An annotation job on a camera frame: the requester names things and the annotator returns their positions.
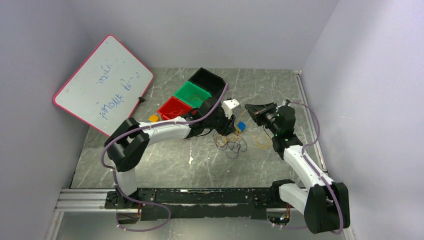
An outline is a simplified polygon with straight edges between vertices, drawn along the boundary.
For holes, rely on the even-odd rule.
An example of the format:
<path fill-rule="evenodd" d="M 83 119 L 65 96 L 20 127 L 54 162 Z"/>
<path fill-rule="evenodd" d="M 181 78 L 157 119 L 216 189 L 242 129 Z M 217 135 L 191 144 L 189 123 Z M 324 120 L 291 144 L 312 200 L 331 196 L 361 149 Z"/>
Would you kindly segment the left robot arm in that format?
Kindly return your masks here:
<path fill-rule="evenodd" d="M 104 143 L 102 156 L 111 164 L 114 184 L 121 191 L 118 201 L 126 208 L 134 207 L 139 200 L 135 168 L 147 147 L 170 140 L 201 137 L 216 131 L 220 135 L 235 132 L 233 111 L 240 107 L 236 99 L 218 102 L 208 98 L 199 108 L 182 116 L 155 123 L 138 122 L 130 117 Z"/>

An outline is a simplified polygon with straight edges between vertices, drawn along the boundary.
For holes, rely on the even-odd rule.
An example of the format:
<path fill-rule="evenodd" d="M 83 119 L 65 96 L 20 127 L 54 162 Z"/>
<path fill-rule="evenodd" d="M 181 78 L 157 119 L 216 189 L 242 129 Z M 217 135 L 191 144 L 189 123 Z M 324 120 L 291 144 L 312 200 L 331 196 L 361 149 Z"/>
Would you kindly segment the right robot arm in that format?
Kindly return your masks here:
<path fill-rule="evenodd" d="M 285 203 L 304 216 L 304 222 L 313 234 L 331 232 L 341 234 L 350 226 L 349 191 L 343 182 L 335 182 L 315 164 L 306 152 L 295 131 L 295 109 L 287 101 L 246 104 L 245 109 L 259 126 L 272 132 L 272 146 L 278 155 L 296 172 L 304 188 L 291 180 L 280 180 L 272 185 L 270 202 L 275 207 Z"/>

